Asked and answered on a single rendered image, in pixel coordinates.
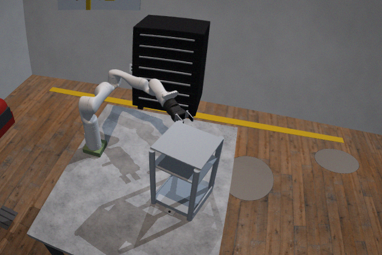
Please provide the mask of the grey metal shelving unit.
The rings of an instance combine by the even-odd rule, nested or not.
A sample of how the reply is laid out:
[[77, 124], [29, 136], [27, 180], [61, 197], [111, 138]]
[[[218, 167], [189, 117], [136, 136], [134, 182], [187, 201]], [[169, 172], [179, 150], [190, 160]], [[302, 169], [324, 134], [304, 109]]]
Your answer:
[[[192, 221], [213, 190], [223, 141], [223, 136], [217, 137], [181, 120], [173, 123], [149, 149], [151, 203], [166, 207], [164, 212], [172, 216], [176, 212]], [[155, 151], [161, 153], [156, 160]], [[157, 192], [155, 167], [170, 174]], [[206, 187], [200, 182], [211, 167]]]

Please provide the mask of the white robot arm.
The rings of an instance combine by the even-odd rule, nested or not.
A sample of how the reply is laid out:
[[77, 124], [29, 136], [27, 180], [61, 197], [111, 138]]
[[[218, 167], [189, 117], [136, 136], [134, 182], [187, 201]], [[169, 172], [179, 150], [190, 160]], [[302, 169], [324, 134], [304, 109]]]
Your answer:
[[133, 88], [143, 90], [151, 96], [156, 96], [158, 102], [162, 95], [167, 93], [158, 79], [151, 79], [148, 82], [146, 79], [132, 76], [121, 70], [110, 70], [108, 72], [108, 82], [102, 82], [95, 88], [95, 97], [82, 96], [78, 103], [79, 113], [85, 131], [86, 146], [88, 146], [90, 150], [99, 150], [101, 148], [100, 131], [95, 113], [110, 93], [120, 86], [121, 78], [126, 80]]

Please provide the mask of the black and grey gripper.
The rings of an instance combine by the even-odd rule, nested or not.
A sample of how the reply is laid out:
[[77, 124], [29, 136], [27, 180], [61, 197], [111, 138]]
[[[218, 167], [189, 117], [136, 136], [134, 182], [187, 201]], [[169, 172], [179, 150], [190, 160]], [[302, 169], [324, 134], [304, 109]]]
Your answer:
[[183, 119], [186, 119], [187, 117], [189, 117], [189, 119], [193, 122], [194, 117], [188, 112], [188, 110], [185, 111], [184, 109], [182, 109], [174, 99], [177, 95], [177, 91], [172, 91], [163, 94], [159, 100], [161, 106], [171, 116], [171, 119], [174, 122], [178, 120], [183, 121]]

